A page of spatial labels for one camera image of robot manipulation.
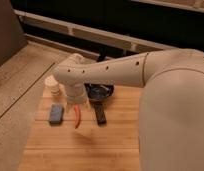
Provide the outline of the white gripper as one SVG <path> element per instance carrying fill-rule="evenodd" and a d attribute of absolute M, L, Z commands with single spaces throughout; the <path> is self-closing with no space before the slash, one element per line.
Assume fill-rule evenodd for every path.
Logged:
<path fill-rule="evenodd" d="M 87 93 L 83 84 L 66 85 L 65 96 L 68 103 L 83 104 L 87 101 Z"/>

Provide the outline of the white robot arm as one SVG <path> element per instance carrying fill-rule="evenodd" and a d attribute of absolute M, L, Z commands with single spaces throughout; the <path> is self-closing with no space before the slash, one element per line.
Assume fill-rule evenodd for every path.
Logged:
<path fill-rule="evenodd" d="M 204 52 L 161 50 L 91 64 L 72 54 L 54 77 L 72 101 L 86 83 L 141 87 L 141 171 L 204 171 Z"/>

